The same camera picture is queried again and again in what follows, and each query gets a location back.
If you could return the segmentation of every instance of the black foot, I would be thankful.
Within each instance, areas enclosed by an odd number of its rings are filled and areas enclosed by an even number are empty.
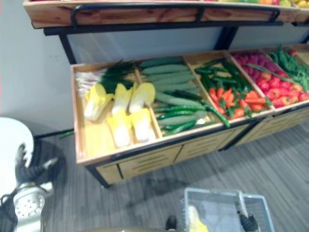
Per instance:
[[[167,231],[176,231],[177,229],[177,219],[175,216],[169,216],[168,220],[166,221],[165,230]]]

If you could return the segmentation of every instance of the white wall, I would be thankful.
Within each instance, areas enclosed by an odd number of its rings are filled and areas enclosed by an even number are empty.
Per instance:
[[[72,128],[68,60],[57,36],[45,37],[32,28],[22,1],[4,0],[0,13],[1,116],[25,122],[34,134]],[[100,62],[212,50],[220,29],[113,32],[69,39],[78,62]],[[290,24],[243,27],[232,48],[299,43],[307,31]]]

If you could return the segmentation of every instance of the gray floor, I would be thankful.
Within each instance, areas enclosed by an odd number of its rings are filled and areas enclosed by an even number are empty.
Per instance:
[[[48,232],[99,227],[163,228],[182,218],[185,187],[241,189],[266,197],[277,232],[309,231],[309,123],[223,152],[212,152],[120,182],[109,189],[75,164],[73,137],[41,143],[41,153],[64,154],[67,168],[47,200]]]

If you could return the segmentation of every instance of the gray plastic basket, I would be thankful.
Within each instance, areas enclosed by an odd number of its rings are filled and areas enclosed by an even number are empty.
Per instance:
[[[254,215],[261,232],[275,232],[265,197],[242,194],[249,215]],[[237,211],[239,195],[235,191],[186,188],[184,191],[184,224],[189,232],[188,207],[193,205],[209,232],[243,232]]]

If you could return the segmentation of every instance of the yellow item in basket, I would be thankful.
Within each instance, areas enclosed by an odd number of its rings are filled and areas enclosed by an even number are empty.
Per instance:
[[[155,86],[152,83],[142,83],[133,92],[129,112],[139,111],[144,107],[144,104],[150,105],[155,100]]]
[[[209,232],[205,224],[199,219],[197,209],[190,205],[189,206],[189,223],[190,223],[190,232]]]
[[[113,94],[106,94],[103,85],[95,84],[90,88],[85,98],[88,102],[84,111],[84,116],[90,121],[96,121],[104,107],[113,98]]]
[[[130,115],[131,123],[135,129],[135,136],[139,142],[147,142],[152,137],[150,127],[150,112],[147,108],[140,109]]]
[[[116,146],[124,147],[130,145],[131,139],[129,129],[131,128],[131,124],[126,112],[124,110],[119,110],[106,120],[112,130]]]
[[[117,84],[116,90],[115,90],[115,103],[112,107],[112,114],[116,114],[119,110],[127,110],[127,107],[129,105],[130,99],[132,97],[133,88],[126,89],[126,87],[119,83]]]

